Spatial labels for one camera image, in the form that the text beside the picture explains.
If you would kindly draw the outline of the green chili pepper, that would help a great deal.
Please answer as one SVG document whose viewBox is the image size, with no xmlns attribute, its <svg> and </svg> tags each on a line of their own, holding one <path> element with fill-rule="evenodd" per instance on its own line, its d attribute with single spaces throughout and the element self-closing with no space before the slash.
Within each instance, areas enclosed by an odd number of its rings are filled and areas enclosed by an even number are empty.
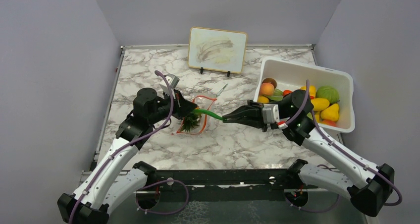
<svg viewBox="0 0 420 224">
<path fill-rule="evenodd" d="M 212 111 L 209 111 L 209 110 L 205 110 L 205 109 L 194 109 L 193 110 L 193 113 L 196 113 L 196 114 L 205 114 L 205 115 L 208 115 L 210 117 L 213 117 L 213 118 L 215 118 L 217 120 L 221 120 L 221 121 L 224 120 L 224 118 L 222 116 L 217 115 L 216 113 L 214 113 Z"/>
</svg>

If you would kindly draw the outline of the toy pineapple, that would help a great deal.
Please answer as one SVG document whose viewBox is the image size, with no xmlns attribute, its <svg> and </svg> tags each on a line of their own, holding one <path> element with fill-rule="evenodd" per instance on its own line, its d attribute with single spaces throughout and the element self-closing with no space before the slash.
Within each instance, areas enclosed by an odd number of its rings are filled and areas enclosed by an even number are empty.
<svg viewBox="0 0 420 224">
<path fill-rule="evenodd" d="M 181 132 L 190 132 L 199 127 L 201 122 L 201 114 L 190 113 L 184 117 L 180 128 Z"/>
</svg>

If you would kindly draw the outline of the clear zip bag orange zipper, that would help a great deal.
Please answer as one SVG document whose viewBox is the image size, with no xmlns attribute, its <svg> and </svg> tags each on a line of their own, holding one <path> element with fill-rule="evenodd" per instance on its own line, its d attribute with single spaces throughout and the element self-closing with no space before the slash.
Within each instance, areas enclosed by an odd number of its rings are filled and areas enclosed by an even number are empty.
<svg viewBox="0 0 420 224">
<path fill-rule="evenodd" d="M 195 103 L 197 109 L 212 111 L 214 103 L 217 101 L 215 95 L 210 94 L 194 94 L 191 102 Z M 182 119 L 176 134 L 198 135 L 202 133 L 211 116 L 205 113 L 193 113 Z"/>
</svg>

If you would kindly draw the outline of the red carrot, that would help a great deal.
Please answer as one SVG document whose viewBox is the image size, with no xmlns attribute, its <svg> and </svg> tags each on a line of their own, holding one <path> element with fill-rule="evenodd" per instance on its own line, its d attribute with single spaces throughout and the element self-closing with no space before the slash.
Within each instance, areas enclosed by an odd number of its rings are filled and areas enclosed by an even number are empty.
<svg viewBox="0 0 420 224">
<path fill-rule="evenodd" d="M 293 93 L 293 91 L 291 91 L 291 90 L 284 90 L 283 91 L 283 96 L 285 97 L 285 96 L 287 96 L 287 95 L 289 95 L 291 93 Z"/>
</svg>

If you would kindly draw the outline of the yellow mango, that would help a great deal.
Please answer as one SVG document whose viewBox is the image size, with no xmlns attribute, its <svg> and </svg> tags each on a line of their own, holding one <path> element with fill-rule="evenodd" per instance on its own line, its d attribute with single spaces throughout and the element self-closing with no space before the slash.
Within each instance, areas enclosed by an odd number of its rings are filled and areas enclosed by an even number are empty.
<svg viewBox="0 0 420 224">
<path fill-rule="evenodd" d="M 315 112 L 323 111 L 330 106 L 329 100 L 325 98 L 311 99 L 311 103 Z"/>
</svg>

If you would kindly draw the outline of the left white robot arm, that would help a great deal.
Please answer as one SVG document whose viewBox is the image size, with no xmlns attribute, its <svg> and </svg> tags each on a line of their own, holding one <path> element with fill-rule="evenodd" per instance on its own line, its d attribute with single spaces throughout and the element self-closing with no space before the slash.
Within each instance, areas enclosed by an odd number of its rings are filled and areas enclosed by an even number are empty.
<svg viewBox="0 0 420 224">
<path fill-rule="evenodd" d="M 72 194 L 63 193 L 59 197 L 57 204 L 63 221 L 105 224 L 114 209 L 135 191 L 153 190 L 166 182 L 175 183 L 172 178 L 159 181 L 156 168 L 145 162 L 134 164 L 126 177 L 118 176 L 148 138 L 159 131 L 154 128 L 155 123 L 163 120 L 160 128 L 164 128 L 171 117 L 182 119 L 197 107 L 176 89 L 165 89 L 163 97 L 159 97 L 153 88 L 139 90 L 133 110 L 119 126 L 104 158 Z"/>
</svg>

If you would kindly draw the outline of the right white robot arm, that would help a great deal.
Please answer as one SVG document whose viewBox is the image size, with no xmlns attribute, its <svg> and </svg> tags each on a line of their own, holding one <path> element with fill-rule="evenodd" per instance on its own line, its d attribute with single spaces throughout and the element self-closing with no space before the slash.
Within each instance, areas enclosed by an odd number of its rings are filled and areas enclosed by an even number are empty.
<svg viewBox="0 0 420 224">
<path fill-rule="evenodd" d="M 223 115 L 224 123 L 242 124 L 263 131 L 282 130 L 284 136 L 320 155 L 338 169 L 333 172 L 296 161 L 286 173 L 286 182 L 293 188 L 301 184 L 314 185 L 334 192 L 348 200 L 363 214 L 376 217 L 396 190 L 395 170 L 388 164 L 370 162 L 328 135 L 309 118 L 313 109 L 309 94 L 296 90 L 281 101 L 262 104 L 249 100 L 233 112 Z"/>
</svg>

